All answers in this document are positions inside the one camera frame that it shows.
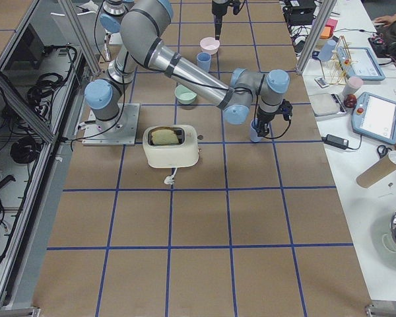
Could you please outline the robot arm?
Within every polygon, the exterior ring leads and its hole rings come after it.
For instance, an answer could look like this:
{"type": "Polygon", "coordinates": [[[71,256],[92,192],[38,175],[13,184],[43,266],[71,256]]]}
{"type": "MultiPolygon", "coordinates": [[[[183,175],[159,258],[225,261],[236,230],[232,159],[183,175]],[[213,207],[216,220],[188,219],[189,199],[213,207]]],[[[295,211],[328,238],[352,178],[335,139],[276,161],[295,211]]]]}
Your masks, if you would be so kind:
{"type": "MultiPolygon", "coordinates": [[[[212,1],[211,12],[214,16],[214,38],[220,40],[222,32],[222,20],[227,14],[228,8],[233,8],[233,14],[238,15],[246,1],[212,1]]],[[[99,20],[106,32],[118,33],[122,18],[132,10],[134,1],[103,1],[99,20]]]]}
{"type": "Polygon", "coordinates": [[[232,125],[245,122],[251,103],[256,103],[252,128],[258,137],[268,138],[269,124],[277,115],[292,121],[292,105],[284,96],[290,83],[289,74],[275,69],[267,74],[237,68],[230,84],[194,65],[167,47],[161,38],[173,18],[169,1],[139,1],[116,20],[122,47],[106,77],[89,83],[84,97],[98,122],[115,127],[120,117],[117,102],[133,79],[137,65],[165,75],[187,87],[222,110],[232,125]]]}

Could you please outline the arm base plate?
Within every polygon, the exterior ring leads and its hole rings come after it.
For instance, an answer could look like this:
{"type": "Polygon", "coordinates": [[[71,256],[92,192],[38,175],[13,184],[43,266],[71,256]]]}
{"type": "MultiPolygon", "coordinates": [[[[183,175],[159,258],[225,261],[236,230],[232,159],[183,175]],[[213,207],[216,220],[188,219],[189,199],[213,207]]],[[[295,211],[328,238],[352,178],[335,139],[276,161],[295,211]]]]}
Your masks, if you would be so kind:
{"type": "Polygon", "coordinates": [[[84,130],[82,144],[85,146],[134,146],[141,105],[139,103],[119,103],[121,114],[104,123],[97,121],[92,110],[88,119],[93,121],[84,130]]]}

